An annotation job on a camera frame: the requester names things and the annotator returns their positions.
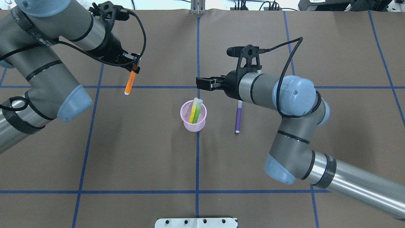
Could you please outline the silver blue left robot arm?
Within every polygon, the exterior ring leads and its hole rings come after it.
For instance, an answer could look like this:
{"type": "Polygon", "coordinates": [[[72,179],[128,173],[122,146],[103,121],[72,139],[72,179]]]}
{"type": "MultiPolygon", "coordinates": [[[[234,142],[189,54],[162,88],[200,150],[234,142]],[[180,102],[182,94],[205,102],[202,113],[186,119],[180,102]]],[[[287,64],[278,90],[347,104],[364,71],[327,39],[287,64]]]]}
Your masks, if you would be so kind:
{"type": "Polygon", "coordinates": [[[1,19],[1,67],[17,69],[31,88],[1,103],[1,152],[58,118],[71,121],[92,105],[52,46],[67,45],[110,66],[138,73],[146,49],[128,53],[113,34],[116,20],[138,15],[107,1],[85,9],[76,0],[16,0],[1,19]]]}

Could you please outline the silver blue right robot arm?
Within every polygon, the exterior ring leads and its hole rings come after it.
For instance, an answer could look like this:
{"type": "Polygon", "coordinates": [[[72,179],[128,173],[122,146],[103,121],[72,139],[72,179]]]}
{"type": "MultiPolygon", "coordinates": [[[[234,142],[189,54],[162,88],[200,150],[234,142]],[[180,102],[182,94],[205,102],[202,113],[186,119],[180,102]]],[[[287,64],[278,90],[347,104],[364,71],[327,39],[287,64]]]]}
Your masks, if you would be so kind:
{"type": "Polygon", "coordinates": [[[329,118],[330,108],[305,78],[249,72],[237,76],[196,78],[198,89],[223,90],[229,97],[276,110],[277,86],[282,82],[281,110],[295,114],[282,117],[268,153],[264,170],[273,179],[292,184],[295,179],[341,193],[404,221],[404,186],[366,172],[309,148],[315,129],[329,118]]]}

